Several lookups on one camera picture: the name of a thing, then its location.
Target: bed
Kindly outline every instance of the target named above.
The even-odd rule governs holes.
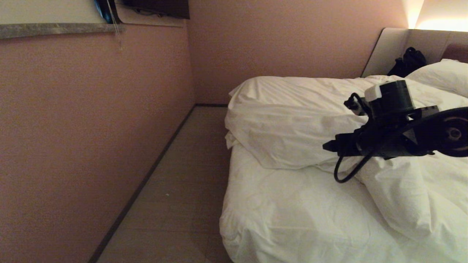
[[[468,64],[452,59],[405,79],[416,108],[468,106]],[[220,233],[234,262],[468,261],[468,158],[372,158],[349,182],[333,178],[338,158],[322,144],[366,122],[343,101],[394,80],[256,77],[230,93]]]

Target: television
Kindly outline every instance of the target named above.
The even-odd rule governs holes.
[[[142,15],[167,15],[190,19],[189,0],[122,0],[123,4]]]

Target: floor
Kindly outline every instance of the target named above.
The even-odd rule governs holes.
[[[98,263],[231,263],[219,234],[227,108],[196,107]]]

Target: pillow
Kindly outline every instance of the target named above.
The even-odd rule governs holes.
[[[408,76],[425,85],[468,97],[468,64],[457,60],[443,59],[421,67]]]

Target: black backpack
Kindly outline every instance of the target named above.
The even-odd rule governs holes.
[[[396,65],[388,72],[387,76],[397,75],[399,77],[406,77],[411,72],[426,65],[426,58],[421,51],[416,50],[414,47],[409,47],[403,58],[395,59]]]

